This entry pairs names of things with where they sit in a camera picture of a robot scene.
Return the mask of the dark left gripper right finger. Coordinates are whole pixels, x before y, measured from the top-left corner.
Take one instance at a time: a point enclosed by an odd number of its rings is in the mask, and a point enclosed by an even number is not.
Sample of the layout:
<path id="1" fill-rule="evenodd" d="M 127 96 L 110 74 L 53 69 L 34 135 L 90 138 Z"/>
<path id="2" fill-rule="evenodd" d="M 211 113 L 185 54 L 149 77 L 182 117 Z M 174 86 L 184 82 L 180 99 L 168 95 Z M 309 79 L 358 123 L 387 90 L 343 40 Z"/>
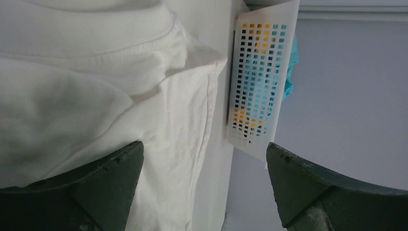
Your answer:
<path id="1" fill-rule="evenodd" d="M 408 192 L 360 181 L 270 143 L 266 159 L 289 231 L 405 231 Z"/>

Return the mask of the white t shirt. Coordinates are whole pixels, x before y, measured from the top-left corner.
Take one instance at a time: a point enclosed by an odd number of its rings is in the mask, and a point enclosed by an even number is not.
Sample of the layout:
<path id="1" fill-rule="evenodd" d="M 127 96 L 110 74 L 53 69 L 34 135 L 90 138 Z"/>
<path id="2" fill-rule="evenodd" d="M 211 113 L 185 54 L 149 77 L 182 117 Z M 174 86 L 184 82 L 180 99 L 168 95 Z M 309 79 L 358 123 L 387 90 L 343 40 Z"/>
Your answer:
<path id="1" fill-rule="evenodd" d="M 0 3 L 0 186 L 141 141 L 127 231 L 190 231 L 226 57 L 160 0 Z"/>

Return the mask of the teal t shirt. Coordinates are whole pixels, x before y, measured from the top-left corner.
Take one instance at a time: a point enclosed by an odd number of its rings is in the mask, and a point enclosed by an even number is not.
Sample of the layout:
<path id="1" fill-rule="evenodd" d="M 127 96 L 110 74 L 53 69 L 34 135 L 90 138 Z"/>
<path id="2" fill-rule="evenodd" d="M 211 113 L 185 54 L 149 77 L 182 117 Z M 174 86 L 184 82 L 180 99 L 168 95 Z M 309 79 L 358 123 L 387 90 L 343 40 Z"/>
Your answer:
<path id="1" fill-rule="evenodd" d="M 239 23 L 236 28 L 235 42 L 234 42 L 234 57 L 232 64 L 232 75 L 231 75 L 231 89 L 230 89 L 230 112 L 228 121 L 228 133 L 234 137 L 241 136 L 245 139 L 250 138 L 265 138 L 272 136 L 276 130 L 277 120 L 279 117 L 280 107 L 282 101 L 292 93 L 293 84 L 291 81 L 291 75 L 294 65 L 298 62 L 298 51 L 296 45 L 296 36 L 294 35 L 294 26 L 287 23 L 277 24 L 271 22 L 256 23 L 250 22 L 249 24 L 269 24 L 269 30 L 272 31 L 271 37 L 274 38 L 274 60 L 272 69 L 272 78 L 275 86 L 274 90 L 274 101 L 272 106 L 271 116 L 267 120 L 267 124 L 262 127 L 262 129 L 253 129 L 252 127 L 241 128 L 234 125 L 233 115 L 233 100 L 234 96 L 234 84 L 236 82 L 236 70 L 238 62 L 238 34 L 242 29 L 243 22 Z"/>

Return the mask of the yellow t shirt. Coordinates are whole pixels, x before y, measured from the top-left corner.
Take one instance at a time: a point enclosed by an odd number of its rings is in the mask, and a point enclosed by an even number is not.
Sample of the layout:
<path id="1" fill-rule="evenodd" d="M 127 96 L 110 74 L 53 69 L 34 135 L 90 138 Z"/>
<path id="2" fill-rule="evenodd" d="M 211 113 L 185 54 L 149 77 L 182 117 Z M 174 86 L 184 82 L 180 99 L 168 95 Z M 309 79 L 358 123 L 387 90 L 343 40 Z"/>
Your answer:
<path id="1" fill-rule="evenodd" d="M 238 34 L 238 62 L 233 115 L 236 127 L 262 129 L 271 116 L 274 38 L 270 25 L 244 23 Z"/>

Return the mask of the white plastic laundry basket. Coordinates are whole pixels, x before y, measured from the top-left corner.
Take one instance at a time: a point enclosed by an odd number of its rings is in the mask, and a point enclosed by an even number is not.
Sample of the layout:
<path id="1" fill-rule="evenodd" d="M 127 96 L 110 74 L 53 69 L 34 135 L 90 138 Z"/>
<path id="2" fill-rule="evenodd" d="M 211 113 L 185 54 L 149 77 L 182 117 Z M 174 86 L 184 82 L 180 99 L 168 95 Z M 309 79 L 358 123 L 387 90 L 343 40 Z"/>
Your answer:
<path id="1" fill-rule="evenodd" d="M 287 0 L 236 20 L 226 135 L 261 161 L 276 134 L 298 9 Z"/>

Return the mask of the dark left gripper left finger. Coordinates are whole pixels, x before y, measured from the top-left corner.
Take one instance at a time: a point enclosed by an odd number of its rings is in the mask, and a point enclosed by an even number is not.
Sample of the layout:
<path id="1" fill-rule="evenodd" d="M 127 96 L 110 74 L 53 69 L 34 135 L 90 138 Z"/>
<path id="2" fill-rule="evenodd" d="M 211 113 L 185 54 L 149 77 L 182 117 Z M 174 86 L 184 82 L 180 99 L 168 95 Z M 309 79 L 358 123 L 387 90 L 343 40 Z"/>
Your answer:
<path id="1" fill-rule="evenodd" d="M 123 231 L 144 161 L 140 141 L 63 174 L 0 191 L 3 231 Z"/>

